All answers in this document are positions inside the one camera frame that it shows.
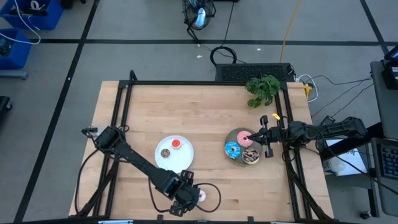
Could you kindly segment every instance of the gray floor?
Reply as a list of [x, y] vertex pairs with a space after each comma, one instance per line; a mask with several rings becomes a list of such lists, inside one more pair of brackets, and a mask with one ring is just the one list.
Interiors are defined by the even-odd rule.
[[[367, 0], [386, 41], [398, 40], [394, 20], [398, 2]], [[79, 39], [93, 0], [78, 2], [65, 11], [55, 30], [40, 31], [45, 39]], [[235, 5], [229, 40], [283, 40], [295, 1], [240, 0]], [[217, 15], [198, 32], [200, 39], [223, 39], [231, 3], [217, 2]], [[182, 23], [181, 0], [101, 0], [88, 39], [152, 40], [190, 37]], [[0, 21], [0, 27], [9, 27]], [[26, 31], [28, 37], [34, 38]], [[377, 41], [357, 0], [303, 0], [289, 40]], [[280, 45], [227, 45], [249, 63], [278, 62]], [[28, 80], [0, 79], [0, 95], [12, 98], [14, 108], [0, 129], [0, 223], [14, 219], [45, 133], [57, 104], [77, 44], [40, 44], [32, 47], [27, 65]], [[214, 80], [210, 51], [193, 44], [85, 44], [62, 112], [50, 143], [24, 220], [66, 217], [75, 189], [86, 138], [80, 129], [91, 123], [103, 80], [120, 80], [134, 69], [140, 80]], [[334, 82], [369, 76], [369, 63], [380, 60], [379, 46], [288, 45], [285, 62], [300, 74], [325, 75]], [[217, 62], [230, 58], [216, 54]], [[315, 80], [318, 100], [310, 103], [314, 114], [352, 85], [334, 86]], [[366, 81], [313, 118], [315, 124], [332, 115], [370, 84]], [[335, 118], [356, 116], [370, 126], [379, 121], [373, 88], [363, 92]], [[346, 222], [397, 223], [398, 218], [362, 220], [358, 212], [369, 209], [366, 192], [338, 181], [328, 183], [335, 217]]]

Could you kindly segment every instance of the gray plate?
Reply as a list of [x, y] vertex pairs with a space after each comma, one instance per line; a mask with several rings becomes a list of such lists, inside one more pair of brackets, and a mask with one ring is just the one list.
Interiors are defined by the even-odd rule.
[[[238, 133], [241, 132], [241, 131], [249, 131], [251, 134], [255, 133], [254, 131], [252, 131], [251, 129], [248, 129], [248, 128], [237, 128], [237, 129], [234, 129], [233, 131], [231, 131], [227, 135], [227, 137], [225, 139], [225, 144], [227, 142], [235, 142], [235, 143], [239, 144], [237, 139], [236, 139], [236, 136], [238, 136]], [[253, 144], [250, 147], [254, 148], [255, 150], [257, 150], [257, 152], [259, 152], [259, 154], [260, 154], [260, 158], [259, 159], [261, 159], [261, 155], [262, 155], [262, 146], [261, 146], [261, 144], [259, 144], [258, 142], [253, 142]], [[246, 147], [241, 146], [241, 154], [239, 155], [238, 158], [236, 158], [236, 159], [232, 159], [230, 157], [228, 157], [228, 158], [231, 159], [231, 161], [233, 161], [233, 162], [235, 162], [235, 163], [237, 163], [239, 165], [252, 165], [252, 164], [245, 163], [243, 161], [243, 159], [242, 159], [242, 152], [245, 149], [246, 149]]]

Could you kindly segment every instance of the desk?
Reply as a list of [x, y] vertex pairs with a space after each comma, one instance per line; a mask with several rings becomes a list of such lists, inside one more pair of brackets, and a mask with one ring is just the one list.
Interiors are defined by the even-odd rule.
[[[288, 87], [293, 117], [311, 123], [302, 84], [289, 83]], [[111, 123], [117, 88], [118, 82], [102, 83], [93, 126]], [[126, 133], [131, 147], [155, 164], [154, 149], [161, 139], [172, 134], [186, 137], [195, 149], [195, 158], [190, 166], [195, 173], [195, 183], [211, 182], [220, 188], [222, 194], [221, 206], [214, 213], [204, 213], [195, 208], [182, 218], [163, 213], [165, 220], [246, 221], [248, 216], [253, 216], [255, 221], [294, 220], [281, 145], [272, 144], [274, 157], [266, 159], [262, 155], [253, 166], [236, 165], [224, 153], [224, 140], [231, 130], [244, 126], [257, 131], [261, 127], [259, 118], [264, 114], [269, 116], [269, 127], [276, 126], [276, 120], [271, 116], [276, 113], [275, 104], [248, 108], [246, 102], [250, 97], [252, 95], [244, 86], [133, 85], [127, 118], [130, 130]], [[83, 159], [94, 150], [93, 143], [88, 141]], [[302, 150], [301, 156], [308, 191], [325, 213], [332, 217], [319, 156], [307, 150]], [[102, 161], [103, 154], [95, 154], [82, 172], [79, 208], [97, 188]], [[203, 190], [206, 200], [201, 206], [213, 209], [218, 194], [210, 187], [203, 187]], [[301, 205], [301, 194], [297, 188], [296, 191]], [[104, 212], [107, 193], [106, 190], [103, 194], [100, 214]], [[156, 190], [154, 197], [160, 209], [170, 208], [171, 201]], [[70, 214], [75, 214], [73, 206]], [[121, 164], [111, 218], [153, 220], [156, 216], [149, 197], [147, 177], [132, 165]], [[300, 216], [304, 217], [302, 205]]]

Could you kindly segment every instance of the pink donut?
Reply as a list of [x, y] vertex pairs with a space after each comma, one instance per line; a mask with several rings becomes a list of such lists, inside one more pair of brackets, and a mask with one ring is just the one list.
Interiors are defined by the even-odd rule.
[[249, 135], [251, 135], [249, 131], [241, 131], [240, 133], [238, 133], [236, 140], [238, 140], [238, 143], [243, 147], [251, 146], [251, 144], [253, 144], [253, 141], [247, 138], [247, 136]]

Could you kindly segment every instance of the yellow cable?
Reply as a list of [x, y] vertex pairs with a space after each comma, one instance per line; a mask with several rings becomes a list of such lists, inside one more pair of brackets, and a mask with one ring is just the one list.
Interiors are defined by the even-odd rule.
[[298, 9], [299, 9], [300, 4], [301, 4], [301, 0], [297, 0], [296, 8], [294, 9], [292, 18], [291, 18], [291, 20], [290, 20], [289, 26], [288, 26], [287, 31], [286, 31], [284, 43], [282, 44], [282, 51], [281, 51], [281, 53], [280, 53], [280, 60], [279, 60], [279, 63], [282, 63], [282, 60], [283, 60], [283, 58], [284, 58], [284, 50], [285, 50], [286, 39], [287, 39], [287, 36], [289, 35], [290, 28], [292, 27], [294, 18], [296, 17], [296, 14], [297, 14], [297, 11], [298, 11]]

